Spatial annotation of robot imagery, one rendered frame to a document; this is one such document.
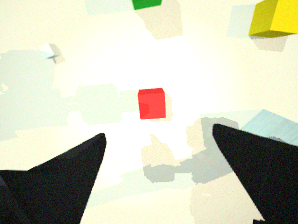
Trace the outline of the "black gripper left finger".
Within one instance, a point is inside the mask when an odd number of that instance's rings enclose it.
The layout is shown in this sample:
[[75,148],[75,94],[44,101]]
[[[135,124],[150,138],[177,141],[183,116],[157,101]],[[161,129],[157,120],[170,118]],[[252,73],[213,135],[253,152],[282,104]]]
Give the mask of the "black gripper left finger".
[[107,141],[99,133],[27,170],[0,170],[0,208],[22,224],[81,224]]

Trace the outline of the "yellow block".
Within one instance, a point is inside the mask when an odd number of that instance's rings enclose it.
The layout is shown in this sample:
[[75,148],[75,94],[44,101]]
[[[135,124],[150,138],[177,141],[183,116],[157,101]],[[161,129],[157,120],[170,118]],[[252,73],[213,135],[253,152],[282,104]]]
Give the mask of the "yellow block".
[[298,0],[263,0],[256,4],[249,36],[279,38],[298,34]]

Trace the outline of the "red block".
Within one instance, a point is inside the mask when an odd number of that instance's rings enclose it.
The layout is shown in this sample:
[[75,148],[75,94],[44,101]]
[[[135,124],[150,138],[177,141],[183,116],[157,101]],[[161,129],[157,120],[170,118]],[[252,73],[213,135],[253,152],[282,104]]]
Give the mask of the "red block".
[[138,103],[140,120],[166,118],[165,92],[162,88],[140,89]]

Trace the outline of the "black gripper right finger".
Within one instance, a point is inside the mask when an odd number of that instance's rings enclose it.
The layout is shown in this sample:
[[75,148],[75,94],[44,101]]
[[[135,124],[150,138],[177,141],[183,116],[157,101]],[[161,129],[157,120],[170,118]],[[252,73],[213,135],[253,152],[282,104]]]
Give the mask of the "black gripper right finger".
[[298,224],[298,146],[213,124],[212,136],[266,224]]

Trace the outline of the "green block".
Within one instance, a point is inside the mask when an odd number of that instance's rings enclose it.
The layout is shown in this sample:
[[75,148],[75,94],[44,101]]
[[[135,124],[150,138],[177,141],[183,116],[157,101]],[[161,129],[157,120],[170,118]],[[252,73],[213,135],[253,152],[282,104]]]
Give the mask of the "green block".
[[131,0],[131,2],[134,10],[162,5],[162,0]]

